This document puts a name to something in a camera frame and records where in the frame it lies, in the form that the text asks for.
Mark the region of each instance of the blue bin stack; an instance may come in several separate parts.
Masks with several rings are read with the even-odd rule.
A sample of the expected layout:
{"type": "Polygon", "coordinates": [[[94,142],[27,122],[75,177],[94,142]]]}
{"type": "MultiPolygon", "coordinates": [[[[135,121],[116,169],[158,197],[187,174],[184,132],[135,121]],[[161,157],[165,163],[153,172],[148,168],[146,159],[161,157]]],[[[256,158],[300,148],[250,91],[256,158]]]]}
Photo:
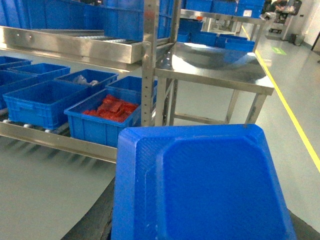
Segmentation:
{"type": "Polygon", "coordinates": [[[239,0],[237,16],[258,19],[264,8],[264,0],[239,0]]]}
{"type": "Polygon", "coordinates": [[[54,130],[68,121],[64,110],[88,97],[88,88],[46,81],[3,95],[9,119],[54,130]]]}
{"type": "Polygon", "coordinates": [[[108,95],[132,104],[141,104],[141,98],[125,90],[104,89],[78,104],[66,109],[71,137],[96,144],[117,147],[119,133],[128,127],[141,124],[141,106],[139,106],[124,122],[106,120],[100,117],[83,114],[86,110],[96,110],[108,95]]]}
{"type": "Polygon", "coordinates": [[[87,83],[98,81],[98,84],[89,86],[90,94],[96,94],[105,88],[106,85],[111,84],[117,80],[119,74],[113,72],[98,71],[92,69],[84,69],[81,71],[73,72],[64,76],[57,77],[56,80],[74,82],[79,76],[83,76],[87,83]]]}
{"type": "Polygon", "coordinates": [[[235,0],[215,0],[212,4],[212,13],[235,15],[237,2],[235,0]]]}
{"type": "Polygon", "coordinates": [[[261,128],[122,131],[111,239],[296,240],[261,128]]]}
{"type": "Polygon", "coordinates": [[[39,82],[53,80],[57,77],[70,73],[70,67],[49,63],[39,63],[34,65],[18,66],[9,68],[10,71],[37,75],[39,82]]]}
{"type": "MultiPolygon", "coordinates": [[[[142,41],[144,34],[143,0],[107,0],[104,2],[106,17],[104,34],[108,37],[142,41]]],[[[158,38],[167,38],[171,30],[173,1],[161,0],[159,9],[158,38]]]]}
{"type": "Polygon", "coordinates": [[[6,70],[13,67],[30,65],[32,61],[22,58],[0,56],[0,70],[6,70]]]}

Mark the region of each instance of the red plastic parts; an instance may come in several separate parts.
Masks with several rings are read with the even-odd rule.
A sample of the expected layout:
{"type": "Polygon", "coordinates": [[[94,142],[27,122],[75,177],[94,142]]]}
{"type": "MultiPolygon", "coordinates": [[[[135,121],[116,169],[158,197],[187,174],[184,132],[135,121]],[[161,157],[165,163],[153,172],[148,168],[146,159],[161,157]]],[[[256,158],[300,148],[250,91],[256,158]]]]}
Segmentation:
{"type": "Polygon", "coordinates": [[[83,114],[123,123],[138,106],[108,94],[97,110],[85,110],[83,114]]]}

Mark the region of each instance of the white wall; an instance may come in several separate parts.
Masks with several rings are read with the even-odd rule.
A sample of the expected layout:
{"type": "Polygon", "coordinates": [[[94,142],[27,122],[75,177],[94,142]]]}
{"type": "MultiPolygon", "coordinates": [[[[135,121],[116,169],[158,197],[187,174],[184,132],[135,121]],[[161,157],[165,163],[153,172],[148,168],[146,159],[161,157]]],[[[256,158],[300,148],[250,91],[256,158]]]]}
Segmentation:
{"type": "Polygon", "coordinates": [[[304,23],[302,34],[305,34],[304,41],[313,45],[320,32],[320,0],[314,0],[310,13],[304,23]]]}

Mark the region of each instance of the dark surface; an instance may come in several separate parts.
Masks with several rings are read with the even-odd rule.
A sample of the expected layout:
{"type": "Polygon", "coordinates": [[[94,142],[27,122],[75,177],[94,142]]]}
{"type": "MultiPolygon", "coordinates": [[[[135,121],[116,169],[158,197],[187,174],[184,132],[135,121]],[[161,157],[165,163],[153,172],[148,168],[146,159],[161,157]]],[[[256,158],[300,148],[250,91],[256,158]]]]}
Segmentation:
{"type": "MultiPolygon", "coordinates": [[[[61,240],[109,240],[111,236],[115,179],[86,215],[61,240]]],[[[320,240],[320,233],[291,211],[297,240],[320,240]]]]}

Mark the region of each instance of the metal shelf frame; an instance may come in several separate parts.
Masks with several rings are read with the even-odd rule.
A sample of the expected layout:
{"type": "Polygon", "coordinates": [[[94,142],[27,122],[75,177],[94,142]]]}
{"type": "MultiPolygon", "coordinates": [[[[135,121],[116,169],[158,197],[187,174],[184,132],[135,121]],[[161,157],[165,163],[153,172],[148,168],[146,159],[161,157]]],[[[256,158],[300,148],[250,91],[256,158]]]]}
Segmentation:
{"type": "MultiPolygon", "coordinates": [[[[122,72],[142,68],[141,125],[154,126],[156,109],[153,91],[156,64],[177,42],[181,14],[253,23],[255,26],[264,24],[261,19],[181,10],[181,1],[174,1],[169,38],[157,38],[159,1],[144,0],[142,42],[105,37],[101,30],[29,30],[0,26],[0,49],[103,66],[122,72]]],[[[176,94],[177,84],[176,80],[168,81],[168,93],[169,89],[173,89],[170,94],[176,94]]],[[[169,108],[168,99],[169,97],[164,99],[165,110],[169,108]]],[[[6,113],[0,112],[0,116],[0,120],[8,118],[6,113]]],[[[116,163],[116,148],[74,139],[65,132],[50,133],[38,127],[28,128],[18,123],[0,122],[0,136],[116,163]]]]}

